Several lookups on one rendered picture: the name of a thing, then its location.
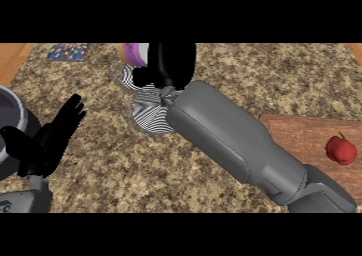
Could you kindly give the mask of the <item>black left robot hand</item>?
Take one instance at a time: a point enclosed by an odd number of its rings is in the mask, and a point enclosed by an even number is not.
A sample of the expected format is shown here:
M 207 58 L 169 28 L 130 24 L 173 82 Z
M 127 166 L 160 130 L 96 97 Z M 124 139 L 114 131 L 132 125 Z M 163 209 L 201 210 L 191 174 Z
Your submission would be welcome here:
M 48 177 L 56 170 L 71 137 L 86 116 L 81 96 L 74 94 L 65 102 L 52 122 L 34 136 L 9 131 L 9 154 L 19 160 L 18 175 Z

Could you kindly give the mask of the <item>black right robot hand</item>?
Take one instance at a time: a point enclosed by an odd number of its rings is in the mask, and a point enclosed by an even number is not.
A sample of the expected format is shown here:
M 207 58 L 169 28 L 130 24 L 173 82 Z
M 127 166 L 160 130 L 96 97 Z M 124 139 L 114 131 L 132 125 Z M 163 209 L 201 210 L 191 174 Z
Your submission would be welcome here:
M 151 43 L 148 66 L 133 69 L 133 84 L 154 84 L 163 89 L 173 86 L 183 90 L 195 73 L 197 44 L 191 42 Z

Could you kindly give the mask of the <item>purple rimmed can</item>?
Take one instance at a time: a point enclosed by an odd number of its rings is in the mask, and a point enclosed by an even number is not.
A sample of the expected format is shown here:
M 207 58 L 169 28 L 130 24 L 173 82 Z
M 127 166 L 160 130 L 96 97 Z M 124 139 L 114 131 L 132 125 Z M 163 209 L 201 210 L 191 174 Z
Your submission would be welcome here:
M 118 50 L 120 58 L 127 64 L 136 67 L 146 67 L 148 51 L 148 43 L 123 43 Z

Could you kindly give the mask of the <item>brown wooden cutting board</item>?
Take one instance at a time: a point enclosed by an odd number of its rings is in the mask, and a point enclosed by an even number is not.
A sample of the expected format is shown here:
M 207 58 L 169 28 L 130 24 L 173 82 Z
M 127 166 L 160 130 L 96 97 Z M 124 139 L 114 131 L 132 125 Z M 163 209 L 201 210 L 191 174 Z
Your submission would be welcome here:
M 362 121 L 281 114 L 263 114 L 260 121 L 279 146 L 333 177 L 362 204 Z M 340 165 L 327 156 L 325 145 L 340 133 L 358 148 L 358 158 L 350 165 Z

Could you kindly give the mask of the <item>grey round pot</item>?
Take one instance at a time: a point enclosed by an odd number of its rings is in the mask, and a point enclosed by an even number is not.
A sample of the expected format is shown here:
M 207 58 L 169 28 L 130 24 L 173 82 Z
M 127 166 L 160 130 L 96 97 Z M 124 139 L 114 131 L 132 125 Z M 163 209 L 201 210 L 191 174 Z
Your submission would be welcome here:
M 9 131 L 19 130 L 33 136 L 40 130 L 40 121 L 17 93 L 0 85 L 0 181 L 19 169 L 19 160 L 9 154 Z

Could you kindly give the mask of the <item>colourful patterned blue mat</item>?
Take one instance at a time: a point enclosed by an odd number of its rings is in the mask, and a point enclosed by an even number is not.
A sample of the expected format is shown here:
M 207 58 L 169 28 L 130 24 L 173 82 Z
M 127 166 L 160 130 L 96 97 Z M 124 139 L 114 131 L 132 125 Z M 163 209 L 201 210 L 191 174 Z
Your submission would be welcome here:
M 89 52 L 89 43 L 56 43 L 48 53 L 49 61 L 81 62 Z

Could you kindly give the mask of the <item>red bell pepper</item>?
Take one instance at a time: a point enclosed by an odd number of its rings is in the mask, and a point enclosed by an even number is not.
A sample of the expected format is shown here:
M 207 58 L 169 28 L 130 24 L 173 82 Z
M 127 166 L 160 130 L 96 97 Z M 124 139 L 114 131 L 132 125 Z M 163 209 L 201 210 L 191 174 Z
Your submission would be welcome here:
M 343 133 L 331 137 L 325 145 L 325 151 L 328 158 L 341 165 L 352 164 L 358 158 L 358 148 L 346 139 Z

